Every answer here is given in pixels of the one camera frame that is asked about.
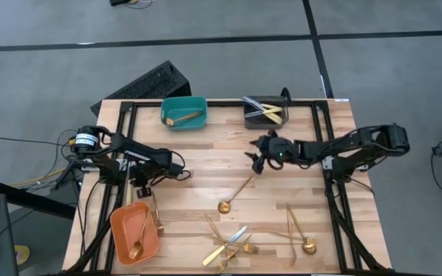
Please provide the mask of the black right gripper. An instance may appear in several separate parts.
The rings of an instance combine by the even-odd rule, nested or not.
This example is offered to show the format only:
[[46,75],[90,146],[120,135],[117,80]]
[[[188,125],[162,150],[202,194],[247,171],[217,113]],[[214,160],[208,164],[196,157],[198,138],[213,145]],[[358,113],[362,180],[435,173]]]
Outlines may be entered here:
[[252,160],[252,170],[260,175],[267,163],[270,168],[280,170],[285,163],[297,164],[298,150],[296,145],[283,137],[276,131],[270,130],[266,135],[260,136],[257,140],[249,142],[259,149],[260,155],[244,152]]

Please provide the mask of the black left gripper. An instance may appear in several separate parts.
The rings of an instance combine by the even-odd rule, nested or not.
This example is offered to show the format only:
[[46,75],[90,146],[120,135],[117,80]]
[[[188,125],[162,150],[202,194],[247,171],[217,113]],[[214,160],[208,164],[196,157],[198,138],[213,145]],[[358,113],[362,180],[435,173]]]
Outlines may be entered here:
[[137,188],[137,197],[143,198],[152,195],[151,186],[168,177],[167,171],[156,165],[135,163],[129,168],[129,183]]

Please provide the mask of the dark grey plastic bin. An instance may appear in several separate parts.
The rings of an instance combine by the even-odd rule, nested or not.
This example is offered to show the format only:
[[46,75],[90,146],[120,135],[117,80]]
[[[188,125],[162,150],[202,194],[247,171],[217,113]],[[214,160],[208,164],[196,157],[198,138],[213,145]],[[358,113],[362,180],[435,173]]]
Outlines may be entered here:
[[[251,98],[259,101],[262,104],[271,104],[279,106],[283,109],[282,112],[277,113],[282,118],[282,124],[275,124],[269,118],[265,116],[244,118],[245,127],[249,130],[277,130],[283,128],[286,122],[289,120],[288,105],[289,103],[281,96],[252,96]],[[243,101],[243,116],[245,113],[251,113],[256,111],[254,107]]]

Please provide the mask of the gold fork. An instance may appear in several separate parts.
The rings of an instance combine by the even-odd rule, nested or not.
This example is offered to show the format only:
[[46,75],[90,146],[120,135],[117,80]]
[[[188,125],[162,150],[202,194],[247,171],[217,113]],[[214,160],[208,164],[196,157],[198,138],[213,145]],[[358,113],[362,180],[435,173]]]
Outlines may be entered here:
[[147,226],[147,221],[149,219],[151,215],[151,211],[147,211],[146,215],[143,219],[143,225],[142,228],[140,230],[140,234],[138,239],[135,241],[134,246],[132,247],[132,249],[130,250],[130,253],[128,255],[128,257],[132,260],[136,259],[139,257],[139,255],[142,253],[143,251],[143,246],[142,246],[142,241],[143,241],[143,234],[145,232],[146,226]]
[[251,238],[251,235],[249,235],[249,236],[248,236],[248,237],[247,237],[242,243],[240,243],[240,245],[238,245],[234,251],[230,252],[230,253],[227,255],[227,257],[226,257],[225,260],[223,260],[223,261],[221,261],[221,262],[219,263],[219,266],[218,266],[218,268],[217,268],[217,270],[216,270],[216,273],[217,273],[217,274],[221,274],[221,273],[222,273],[222,272],[228,267],[228,264],[229,264],[230,260],[233,259],[233,258],[236,256],[236,254],[238,253],[238,251],[239,251],[240,249],[242,249],[242,247],[244,246],[244,244],[247,243],[248,240],[249,240],[250,238]]
[[154,211],[155,211],[155,217],[156,217],[157,234],[162,235],[164,233],[164,226],[160,220],[160,212],[158,210],[157,198],[156,198],[154,192],[152,192],[152,199],[153,199],[153,205],[154,205]]
[[292,236],[292,235],[289,235],[289,234],[283,234],[283,233],[278,233],[278,232],[270,232],[270,234],[271,235],[277,235],[277,236],[284,237],[284,238],[289,238],[291,240],[299,240],[299,241],[302,241],[302,242],[306,242],[305,238],[300,238],[300,237]]
[[293,243],[293,238],[292,238],[292,223],[291,223],[291,215],[289,212],[289,208],[286,207],[286,217],[287,217],[287,227],[288,227],[288,234],[289,234],[289,244],[290,244],[290,250],[292,253],[292,258],[290,261],[290,266],[294,267],[295,262],[296,262],[296,258],[297,258],[297,254],[294,248],[294,243]]
[[[213,224],[213,222],[209,218],[209,216],[205,215],[205,218],[208,221],[211,229],[214,231],[216,237],[223,239],[222,236],[220,235],[220,233],[218,232],[216,226]],[[223,242],[223,248],[218,248],[213,253],[211,253],[209,256],[207,256],[203,260],[203,266],[207,266],[208,264],[210,264],[218,255],[221,254],[222,251],[225,251],[227,257],[234,257],[233,250],[230,250],[228,248],[228,244],[226,242]]]
[[[238,243],[238,242],[227,241],[225,239],[218,238],[218,237],[211,236],[211,235],[206,235],[206,237],[211,238],[213,240],[217,240],[218,242],[224,242],[229,245],[240,245],[240,243]],[[251,253],[251,254],[258,254],[259,253],[259,247],[252,245],[250,243],[245,243],[242,248],[247,253]]]

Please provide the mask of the orange plastic bin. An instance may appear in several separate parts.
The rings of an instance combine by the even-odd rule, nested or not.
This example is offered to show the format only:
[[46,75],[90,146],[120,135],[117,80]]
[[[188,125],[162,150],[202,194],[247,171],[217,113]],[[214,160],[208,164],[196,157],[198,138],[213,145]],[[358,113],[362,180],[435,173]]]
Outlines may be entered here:
[[156,224],[152,215],[150,215],[143,234],[142,253],[134,260],[128,257],[130,250],[139,237],[147,211],[151,211],[147,203],[135,202],[113,211],[110,216],[117,259],[122,265],[131,266],[144,262],[155,256],[160,249]]

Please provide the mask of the teal plastic bin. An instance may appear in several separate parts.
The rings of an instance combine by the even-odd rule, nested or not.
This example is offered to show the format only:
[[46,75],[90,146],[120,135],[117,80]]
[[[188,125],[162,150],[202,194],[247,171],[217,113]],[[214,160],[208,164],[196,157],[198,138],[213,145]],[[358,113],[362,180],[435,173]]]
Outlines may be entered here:
[[207,101],[201,96],[169,97],[161,104],[160,117],[172,131],[201,129],[206,125]]

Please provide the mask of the black perforated box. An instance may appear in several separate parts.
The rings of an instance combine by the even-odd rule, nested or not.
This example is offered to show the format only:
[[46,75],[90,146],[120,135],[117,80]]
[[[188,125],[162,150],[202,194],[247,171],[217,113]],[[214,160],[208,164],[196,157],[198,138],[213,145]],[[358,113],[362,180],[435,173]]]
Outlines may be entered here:
[[190,82],[171,61],[165,61],[105,97],[105,100],[164,99],[191,95]]

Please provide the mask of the black beam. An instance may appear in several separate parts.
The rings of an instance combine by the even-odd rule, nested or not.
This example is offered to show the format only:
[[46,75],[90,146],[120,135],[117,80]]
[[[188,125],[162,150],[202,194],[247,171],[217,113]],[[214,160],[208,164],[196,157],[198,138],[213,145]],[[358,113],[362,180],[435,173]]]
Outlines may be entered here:
[[7,202],[21,207],[34,209],[37,212],[56,215],[65,219],[73,219],[75,207],[35,195],[22,189],[0,183],[0,195],[5,195]]

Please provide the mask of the yellow tape roll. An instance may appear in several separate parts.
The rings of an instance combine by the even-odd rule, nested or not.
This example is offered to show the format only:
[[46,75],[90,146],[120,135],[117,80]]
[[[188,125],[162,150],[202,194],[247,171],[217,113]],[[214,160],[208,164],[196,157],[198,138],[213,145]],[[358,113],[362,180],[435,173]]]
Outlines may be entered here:
[[30,256],[30,248],[25,245],[15,245],[14,250],[17,265],[23,265]]

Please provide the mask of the black aluminium table frame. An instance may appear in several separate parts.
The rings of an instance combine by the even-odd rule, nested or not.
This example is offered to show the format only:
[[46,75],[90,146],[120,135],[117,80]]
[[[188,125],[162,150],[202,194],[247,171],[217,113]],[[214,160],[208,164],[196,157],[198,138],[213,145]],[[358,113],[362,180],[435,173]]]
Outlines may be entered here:
[[[245,128],[240,100],[210,100],[206,125],[200,130],[168,130],[160,112],[158,100],[141,100],[131,108],[123,107],[119,100],[106,100],[101,105],[98,125],[122,129],[148,146],[175,150],[192,176],[182,182],[166,179],[154,188],[164,226],[155,256],[139,264],[123,265],[114,243],[105,237],[94,260],[95,268],[108,268],[113,274],[211,274],[223,256],[203,266],[203,260],[219,247],[217,241],[206,237],[212,236],[213,230],[205,215],[225,238],[247,225],[244,237],[251,235],[249,241],[259,247],[258,254],[240,251],[236,263],[227,267],[229,273],[334,273],[342,265],[353,266],[348,239],[336,240],[333,235],[319,165],[307,170],[296,166],[280,171],[265,168],[231,201],[229,213],[218,212],[218,204],[252,176],[252,162],[244,152],[252,152],[249,142],[259,137],[259,131]],[[315,255],[307,255],[302,241],[293,240],[297,254],[294,267],[290,266],[289,239],[270,234],[288,234],[287,203],[304,234],[317,246]]]

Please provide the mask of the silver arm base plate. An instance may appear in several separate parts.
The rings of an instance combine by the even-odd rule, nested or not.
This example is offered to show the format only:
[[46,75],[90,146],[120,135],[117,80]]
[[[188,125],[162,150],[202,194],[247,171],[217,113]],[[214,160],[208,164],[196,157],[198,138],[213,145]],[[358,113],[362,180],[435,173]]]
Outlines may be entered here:
[[[119,164],[119,169],[124,171],[127,167],[127,161],[125,159],[117,159],[117,162]],[[98,171],[99,168],[94,163],[89,163],[88,161],[81,165],[80,170],[83,172],[95,172]]]
[[[322,165],[323,168],[326,170],[333,170],[333,162],[334,157],[333,156],[327,156],[322,160]],[[363,165],[363,166],[359,166],[356,168],[356,170],[361,171],[361,172],[365,172],[369,169],[368,165]]]

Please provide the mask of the black side bracket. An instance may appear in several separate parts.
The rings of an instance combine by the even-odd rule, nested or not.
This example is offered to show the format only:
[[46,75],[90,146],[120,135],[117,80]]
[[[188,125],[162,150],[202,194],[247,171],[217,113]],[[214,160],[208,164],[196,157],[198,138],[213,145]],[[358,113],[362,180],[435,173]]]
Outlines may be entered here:
[[83,168],[87,162],[83,160],[73,160],[64,168],[63,173],[55,180],[54,186],[51,188],[52,192],[64,188],[69,183],[76,186],[84,179],[85,171]]

